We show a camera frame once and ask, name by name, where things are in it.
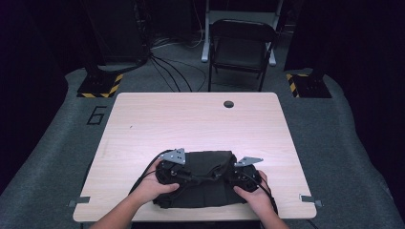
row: metal clamp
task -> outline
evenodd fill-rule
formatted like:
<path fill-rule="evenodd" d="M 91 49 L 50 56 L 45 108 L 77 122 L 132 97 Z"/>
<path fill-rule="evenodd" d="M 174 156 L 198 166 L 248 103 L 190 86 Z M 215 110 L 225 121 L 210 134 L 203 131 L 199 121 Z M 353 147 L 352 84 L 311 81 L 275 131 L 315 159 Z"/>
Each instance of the metal clamp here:
<path fill-rule="evenodd" d="M 68 204 L 66 204 L 67 207 L 76 207 L 78 203 L 89 203 L 90 197 L 80 197 L 76 199 L 71 199 Z"/>
<path fill-rule="evenodd" d="M 185 152 L 184 149 L 177 149 L 165 154 L 160 155 L 160 158 L 163 160 L 171 161 L 177 164 L 184 165 L 185 164 Z"/>
<path fill-rule="evenodd" d="M 324 204 L 322 203 L 322 200 L 319 200 L 319 199 L 316 200 L 315 198 L 310 197 L 310 196 L 303 196 L 303 195 L 300 194 L 300 199 L 303 202 L 311 202 L 311 203 L 315 204 L 315 206 L 317 206 L 317 207 L 323 207 L 324 206 Z"/>
<path fill-rule="evenodd" d="M 262 158 L 245 156 L 240 161 L 235 163 L 235 167 L 244 167 L 261 161 L 263 161 Z"/>

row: yellow and black striped tape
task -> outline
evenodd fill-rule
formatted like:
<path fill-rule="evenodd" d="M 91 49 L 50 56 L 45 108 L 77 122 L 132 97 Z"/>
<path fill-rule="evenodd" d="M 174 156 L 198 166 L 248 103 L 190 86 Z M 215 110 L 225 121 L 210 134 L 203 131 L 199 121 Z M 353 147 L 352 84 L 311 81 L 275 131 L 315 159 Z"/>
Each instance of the yellow and black striped tape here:
<path fill-rule="evenodd" d="M 294 83 L 294 80 L 292 78 L 293 75 L 298 75 L 298 76 L 308 76 L 307 74 L 287 74 L 287 80 L 289 83 L 289 88 L 291 89 L 292 96 L 294 97 L 300 97 L 298 94 L 297 86 Z"/>
<path fill-rule="evenodd" d="M 77 94 L 77 97 L 112 97 L 118 90 L 119 83 L 121 82 L 121 79 L 123 77 L 123 74 L 120 74 L 117 76 L 116 81 L 114 82 L 113 87 L 111 88 L 110 92 L 107 94 Z"/>

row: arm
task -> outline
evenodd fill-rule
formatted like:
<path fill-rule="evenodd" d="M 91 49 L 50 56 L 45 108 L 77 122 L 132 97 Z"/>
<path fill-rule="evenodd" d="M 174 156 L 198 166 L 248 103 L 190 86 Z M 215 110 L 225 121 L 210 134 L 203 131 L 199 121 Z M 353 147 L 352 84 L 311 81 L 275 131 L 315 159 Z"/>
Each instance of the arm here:
<path fill-rule="evenodd" d="M 156 170 L 160 160 L 155 161 L 147 171 L 147 174 Z M 179 188 L 179 184 L 163 185 L 156 179 L 155 173 L 146 176 L 138 188 L 120 202 L 107 215 L 92 225 L 92 229 L 99 228 L 126 228 L 131 222 L 137 210 L 143 204 L 157 198 L 163 193 L 171 193 Z"/>
<path fill-rule="evenodd" d="M 267 189 L 267 185 L 264 182 L 264 180 L 267 180 L 267 176 L 262 171 L 259 171 L 259 173 L 263 178 L 261 184 Z M 247 201 L 250 208 L 254 213 L 256 213 L 266 229 L 288 228 L 287 225 L 274 212 L 270 199 L 261 188 L 257 189 L 253 193 L 249 193 L 238 186 L 235 186 L 233 189 L 239 196 L 241 196 L 241 198 L 244 198 Z"/>

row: gray carpet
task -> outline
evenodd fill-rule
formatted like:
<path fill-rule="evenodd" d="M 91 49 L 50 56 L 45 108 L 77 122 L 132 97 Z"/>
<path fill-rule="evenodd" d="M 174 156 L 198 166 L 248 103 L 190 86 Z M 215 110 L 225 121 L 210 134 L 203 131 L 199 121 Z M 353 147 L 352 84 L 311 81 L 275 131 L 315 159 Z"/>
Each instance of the gray carpet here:
<path fill-rule="evenodd" d="M 278 94 L 311 193 L 325 205 L 318 208 L 313 223 L 319 228 L 405 228 L 384 178 L 370 163 L 355 133 L 351 109 L 339 86 L 326 76 L 331 99 L 292 97 L 287 73 L 283 72 L 288 41 L 285 34 L 277 46 L 277 66 L 268 67 L 264 92 Z M 171 62 L 196 91 L 204 82 L 200 70 L 206 77 L 208 73 L 208 65 L 201 62 L 202 49 L 202 44 L 193 49 L 171 45 L 154 49 L 153 53 L 194 66 Z M 115 65 L 108 69 L 122 67 L 125 66 Z M 309 73 L 309 70 L 296 73 Z M 66 75 L 69 91 L 64 104 L 0 197 L 0 228 L 79 227 L 73 221 L 74 208 L 66 204 L 80 196 L 87 167 L 96 153 L 116 99 L 115 96 L 76 97 L 76 90 L 85 76 L 84 70 Z M 181 91 L 187 92 L 184 81 L 178 75 L 174 77 Z M 167 75 L 165 78 L 176 90 L 171 79 Z M 149 61 L 126 73 L 117 92 L 172 92 L 170 87 Z M 201 91 L 206 92 L 206 89 L 205 81 Z M 218 85 L 212 90 L 249 91 Z M 98 109 L 105 113 L 101 124 L 86 125 L 96 106 L 106 107 Z M 313 228 L 305 220 L 289 219 L 287 224 L 291 228 Z"/>

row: chair leg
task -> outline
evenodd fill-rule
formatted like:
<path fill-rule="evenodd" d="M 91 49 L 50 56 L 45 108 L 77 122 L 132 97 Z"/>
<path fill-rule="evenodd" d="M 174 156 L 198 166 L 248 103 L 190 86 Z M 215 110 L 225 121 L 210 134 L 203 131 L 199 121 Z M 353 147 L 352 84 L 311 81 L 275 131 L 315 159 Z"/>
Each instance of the chair leg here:
<path fill-rule="evenodd" d="M 259 92 L 262 91 L 263 83 L 265 82 L 266 72 L 262 73 L 262 79 L 260 80 Z"/>
<path fill-rule="evenodd" d="M 211 92 L 211 76 L 212 76 L 212 65 L 209 65 L 209 73 L 208 73 L 208 92 Z"/>

